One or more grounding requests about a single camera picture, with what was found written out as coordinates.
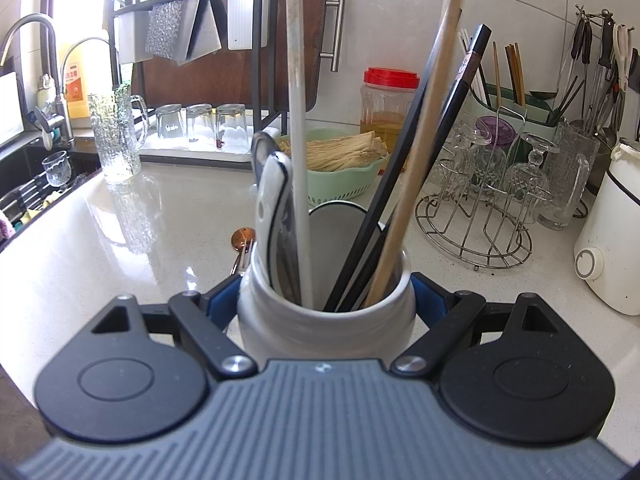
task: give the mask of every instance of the faucet handle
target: faucet handle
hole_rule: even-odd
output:
[[[53,130],[59,128],[65,123],[65,118],[55,112],[46,113],[46,111],[37,106],[33,112],[36,115],[36,119],[38,120],[40,127],[47,133],[51,133]]]

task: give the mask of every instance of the white countertop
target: white countertop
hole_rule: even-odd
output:
[[[129,190],[96,176],[35,221],[0,253],[0,363],[28,399],[47,361],[113,296],[161,303],[228,275],[231,233],[254,225],[248,171],[143,164]],[[358,197],[368,203],[373,191]],[[583,221],[561,233],[536,224],[534,253],[510,270],[473,271],[428,241],[412,219],[412,267],[449,290],[490,301],[539,293],[609,367],[616,400],[600,438],[629,463],[640,460],[640,317],[610,309],[573,271]]]

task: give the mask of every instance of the gray ribbed panel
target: gray ribbed panel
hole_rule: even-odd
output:
[[[432,389],[377,361],[272,362],[219,386],[189,423],[132,446],[54,440],[20,466],[34,480],[614,480],[596,440],[505,446],[466,430]]]

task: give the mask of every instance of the brown wooden cutting board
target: brown wooden cutting board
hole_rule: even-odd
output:
[[[316,104],[320,74],[320,51],[324,35],[326,0],[304,0],[306,110]],[[226,37],[222,49],[182,66],[170,59],[154,57],[137,63],[132,92],[142,94],[147,106],[155,108],[170,103],[183,106],[209,103],[241,103],[251,107],[251,51],[229,50]],[[267,108],[267,47],[262,49],[262,108]],[[278,0],[276,34],[276,110],[288,110],[287,35],[285,0]]]

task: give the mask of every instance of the red lid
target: red lid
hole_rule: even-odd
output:
[[[418,88],[420,79],[417,73],[392,68],[370,66],[364,73],[364,82],[372,85],[391,86],[393,88]]]

